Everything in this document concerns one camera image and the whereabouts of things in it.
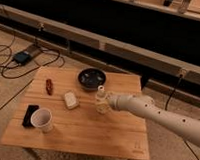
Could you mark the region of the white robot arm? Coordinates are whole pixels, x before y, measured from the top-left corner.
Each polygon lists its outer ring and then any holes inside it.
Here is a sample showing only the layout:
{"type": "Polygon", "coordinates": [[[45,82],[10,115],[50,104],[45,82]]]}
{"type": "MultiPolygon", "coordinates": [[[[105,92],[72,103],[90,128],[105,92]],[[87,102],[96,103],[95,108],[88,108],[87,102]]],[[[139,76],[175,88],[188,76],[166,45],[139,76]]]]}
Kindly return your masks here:
{"type": "Polygon", "coordinates": [[[154,121],[200,147],[200,121],[160,109],[149,96],[112,94],[108,97],[108,103],[113,110],[126,111],[154,121]]]}

